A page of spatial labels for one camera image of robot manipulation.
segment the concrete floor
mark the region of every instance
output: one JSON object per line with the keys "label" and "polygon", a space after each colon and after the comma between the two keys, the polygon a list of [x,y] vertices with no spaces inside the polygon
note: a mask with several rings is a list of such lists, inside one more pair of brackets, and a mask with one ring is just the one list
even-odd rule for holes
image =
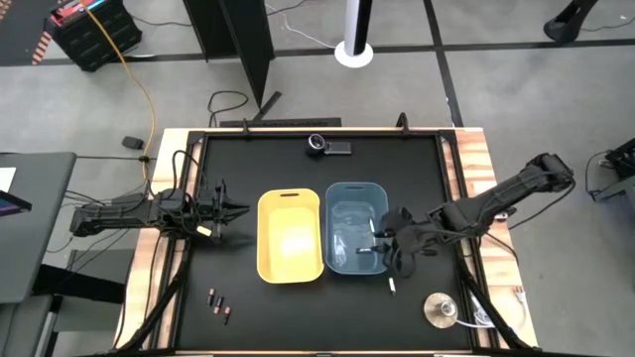
{"label": "concrete floor", "polygon": [[[295,0],[268,0],[277,8]],[[567,0],[435,0],[445,44],[546,41],[545,21]],[[126,1],[149,21],[188,17],[179,0],[160,5]],[[343,24],[341,0],[308,0],[287,12],[292,26],[336,45]],[[585,26],[619,24],[635,16],[629,0],[603,0]],[[318,45],[289,33],[280,15],[270,18],[276,49]],[[190,28],[152,28],[141,24],[144,42],[135,54],[198,52]],[[369,34],[374,45],[429,45],[425,8],[419,0],[376,0]],[[635,24],[617,30],[582,33],[581,39],[633,39]],[[527,160],[554,152],[575,170],[576,190],[548,213],[513,231],[538,341],[548,351],[632,356],[635,331],[635,212],[621,198],[593,203],[583,190],[583,170],[592,154],[635,135],[635,49],[489,51],[448,53],[465,126],[483,127],[500,179],[518,172]],[[51,46],[47,58],[64,54]],[[220,89],[250,93],[239,60],[135,63],[136,76],[150,90],[162,130],[201,127],[207,122],[209,95]],[[145,137],[148,110],[138,89],[118,64],[96,73],[72,65],[0,68],[2,151],[75,151],[82,155],[134,155],[120,146],[124,135]],[[405,111],[413,125],[449,126],[444,87],[433,53],[377,55],[360,70],[347,70],[332,57],[275,59],[267,91],[283,92],[268,118],[339,116],[346,126],[392,126]],[[235,101],[218,100],[218,108]],[[252,117],[250,103],[219,120]],[[592,187],[614,178],[591,171]],[[70,188],[111,197],[141,183],[135,162],[79,161]],[[552,200],[535,196],[518,205],[518,220]],[[50,248],[68,238],[70,209],[59,217]],[[115,245],[132,249],[135,233]],[[76,239],[69,249],[86,249],[96,238]],[[68,251],[47,255],[62,266]],[[95,352],[110,347],[113,331],[67,333],[56,355]]]}

